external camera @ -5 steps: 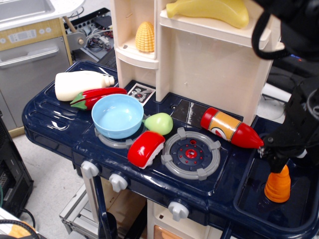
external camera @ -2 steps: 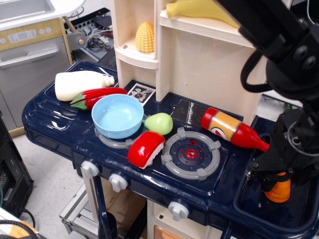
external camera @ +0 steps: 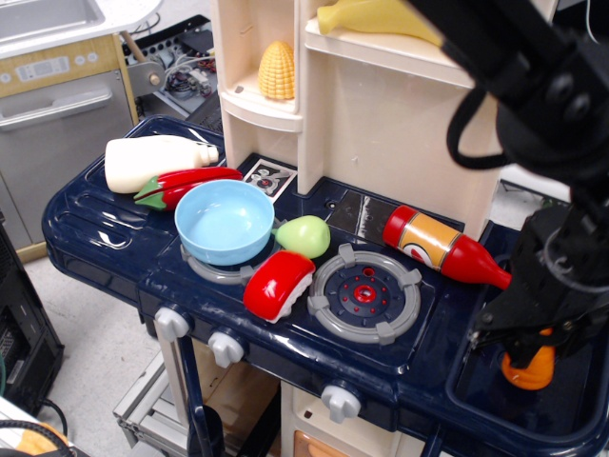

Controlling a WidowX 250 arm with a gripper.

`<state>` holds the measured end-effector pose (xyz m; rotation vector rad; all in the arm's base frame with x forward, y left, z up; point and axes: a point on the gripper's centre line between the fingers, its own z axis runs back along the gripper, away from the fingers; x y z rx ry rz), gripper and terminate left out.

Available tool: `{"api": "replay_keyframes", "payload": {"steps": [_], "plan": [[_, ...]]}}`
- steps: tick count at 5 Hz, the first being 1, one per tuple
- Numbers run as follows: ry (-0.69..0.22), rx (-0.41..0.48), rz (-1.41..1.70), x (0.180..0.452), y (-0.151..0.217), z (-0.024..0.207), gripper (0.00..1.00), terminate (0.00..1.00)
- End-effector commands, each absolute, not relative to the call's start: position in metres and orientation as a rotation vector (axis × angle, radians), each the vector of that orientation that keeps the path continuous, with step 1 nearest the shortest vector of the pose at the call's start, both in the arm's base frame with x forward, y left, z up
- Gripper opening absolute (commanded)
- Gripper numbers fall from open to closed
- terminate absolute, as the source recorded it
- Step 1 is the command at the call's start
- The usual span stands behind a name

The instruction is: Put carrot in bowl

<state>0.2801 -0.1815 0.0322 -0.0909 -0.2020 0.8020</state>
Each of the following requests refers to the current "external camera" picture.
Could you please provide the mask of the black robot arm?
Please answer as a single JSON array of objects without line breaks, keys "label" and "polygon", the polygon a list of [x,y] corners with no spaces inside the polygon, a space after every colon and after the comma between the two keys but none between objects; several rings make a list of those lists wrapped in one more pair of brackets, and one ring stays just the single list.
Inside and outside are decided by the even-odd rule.
[{"label": "black robot arm", "polygon": [[608,317],[608,50],[553,28],[528,1],[418,1],[442,51],[472,77],[447,132],[467,169],[515,164],[570,190],[524,223],[510,286],[481,311],[474,345],[515,368],[566,353]]}]

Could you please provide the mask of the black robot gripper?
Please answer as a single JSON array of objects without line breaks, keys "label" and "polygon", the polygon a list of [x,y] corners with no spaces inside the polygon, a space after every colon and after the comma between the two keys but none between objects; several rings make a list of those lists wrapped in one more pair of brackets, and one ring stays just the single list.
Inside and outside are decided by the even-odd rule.
[{"label": "black robot gripper", "polygon": [[504,344],[512,368],[528,368],[542,346],[573,355],[608,321],[608,210],[536,211],[509,267],[511,284],[477,315],[472,345]]}]

